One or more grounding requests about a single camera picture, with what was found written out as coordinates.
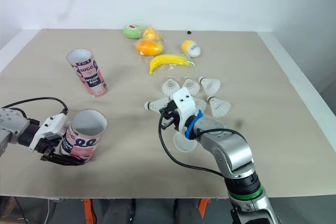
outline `white feather shuttlecock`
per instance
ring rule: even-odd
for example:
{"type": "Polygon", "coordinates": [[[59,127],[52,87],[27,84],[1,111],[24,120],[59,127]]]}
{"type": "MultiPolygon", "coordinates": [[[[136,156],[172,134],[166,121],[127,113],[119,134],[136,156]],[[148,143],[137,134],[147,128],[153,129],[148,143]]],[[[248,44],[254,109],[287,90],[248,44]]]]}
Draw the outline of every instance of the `white feather shuttlecock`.
{"type": "Polygon", "coordinates": [[[156,101],[146,102],[144,104],[144,107],[145,107],[146,110],[152,110],[152,111],[155,111],[155,112],[159,113],[159,110],[163,107],[166,107],[167,103],[169,103],[169,98],[168,97],[163,97],[163,98],[160,98],[156,101]]]}
{"type": "Polygon", "coordinates": [[[200,77],[198,82],[203,86],[206,95],[214,95],[221,87],[220,80],[218,79],[200,77]]]}
{"type": "Polygon", "coordinates": [[[184,79],[182,87],[186,87],[191,95],[196,95],[201,88],[198,82],[192,80],[190,77],[184,79]]]}
{"type": "Polygon", "coordinates": [[[162,85],[162,93],[171,98],[173,93],[180,90],[180,88],[181,87],[177,81],[175,81],[172,77],[168,77],[162,85]]]}
{"type": "Polygon", "coordinates": [[[201,110],[203,113],[206,109],[206,102],[201,100],[201,99],[198,99],[196,97],[193,97],[193,100],[195,102],[195,105],[196,105],[196,111],[198,112],[198,110],[201,110]]]}
{"type": "Polygon", "coordinates": [[[217,99],[213,96],[208,97],[208,101],[214,118],[221,118],[222,116],[225,116],[231,108],[231,104],[229,102],[217,99]]]}

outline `orange support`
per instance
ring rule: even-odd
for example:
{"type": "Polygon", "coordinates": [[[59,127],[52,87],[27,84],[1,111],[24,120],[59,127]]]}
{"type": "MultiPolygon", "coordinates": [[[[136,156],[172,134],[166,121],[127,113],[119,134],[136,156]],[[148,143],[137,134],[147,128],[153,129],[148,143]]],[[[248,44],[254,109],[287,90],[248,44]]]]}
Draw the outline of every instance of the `orange support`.
{"type": "Polygon", "coordinates": [[[204,218],[205,215],[206,205],[210,202],[211,202],[210,199],[199,199],[198,210],[200,211],[202,218],[204,218]]]}
{"type": "Polygon", "coordinates": [[[97,217],[93,210],[92,199],[84,199],[86,224],[97,224],[97,217]]]}

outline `shuttlecock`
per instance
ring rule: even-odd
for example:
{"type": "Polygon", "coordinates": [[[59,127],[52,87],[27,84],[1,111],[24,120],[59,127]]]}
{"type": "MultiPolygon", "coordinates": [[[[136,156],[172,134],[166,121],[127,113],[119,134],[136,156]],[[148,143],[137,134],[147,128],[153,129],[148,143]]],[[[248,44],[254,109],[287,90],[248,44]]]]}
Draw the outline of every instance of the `shuttlecock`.
{"type": "Polygon", "coordinates": [[[201,88],[198,82],[192,80],[190,77],[184,79],[182,87],[186,87],[191,95],[196,95],[201,88]]]}
{"type": "Polygon", "coordinates": [[[222,101],[212,96],[208,97],[208,101],[210,103],[212,116],[214,118],[225,116],[231,108],[231,104],[229,102],[222,101]]]}
{"type": "Polygon", "coordinates": [[[173,93],[180,90],[180,85],[172,77],[168,77],[165,83],[162,85],[162,93],[168,97],[172,97],[173,93]]]}
{"type": "Polygon", "coordinates": [[[159,113],[159,110],[163,107],[166,107],[167,103],[169,103],[169,98],[168,97],[163,97],[163,98],[158,99],[158,100],[153,101],[153,102],[146,102],[144,104],[144,107],[147,110],[152,110],[152,111],[155,111],[155,112],[159,113]]]}
{"type": "Polygon", "coordinates": [[[180,152],[191,152],[197,146],[196,140],[187,139],[180,132],[175,133],[173,142],[174,142],[176,149],[178,149],[180,152]]]}
{"type": "Polygon", "coordinates": [[[203,86],[206,95],[214,95],[218,90],[220,85],[220,80],[218,79],[207,79],[200,77],[198,82],[203,86]]]}
{"type": "Polygon", "coordinates": [[[198,112],[198,110],[201,110],[203,113],[206,109],[206,102],[201,100],[201,99],[198,99],[196,97],[193,97],[193,100],[195,102],[195,105],[196,105],[196,111],[198,112]]]}

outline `pink cylindrical can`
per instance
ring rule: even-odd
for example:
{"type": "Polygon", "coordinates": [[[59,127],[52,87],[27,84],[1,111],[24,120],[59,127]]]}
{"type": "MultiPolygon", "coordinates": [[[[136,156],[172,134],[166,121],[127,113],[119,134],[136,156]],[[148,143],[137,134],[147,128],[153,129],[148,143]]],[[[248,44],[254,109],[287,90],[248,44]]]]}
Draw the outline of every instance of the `pink cylindrical can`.
{"type": "Polygon", "coordinates": [[[96,110],[82,110],[70,122],[66,135],[62,140],[60,152],[89,161],[107,127],[107,120],[96,110]]]}
{"type": "Polygon", "coordinates": [[[107,92],[107,85],[89,49],[74,49],[68,54],[67,59],[92,95],[100,97],[107,92]]]}

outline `white wall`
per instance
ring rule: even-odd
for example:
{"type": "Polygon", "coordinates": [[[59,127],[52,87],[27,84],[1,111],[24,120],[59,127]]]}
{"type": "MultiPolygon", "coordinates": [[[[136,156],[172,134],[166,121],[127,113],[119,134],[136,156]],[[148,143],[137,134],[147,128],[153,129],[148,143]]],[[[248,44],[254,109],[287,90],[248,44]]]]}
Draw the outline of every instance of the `white wall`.
{"type": "Polygon", "coordinates": [[[273,31],[321,91],[336,69],[335,0],[2,0],[2,41],[18,28],[273,31]]]}

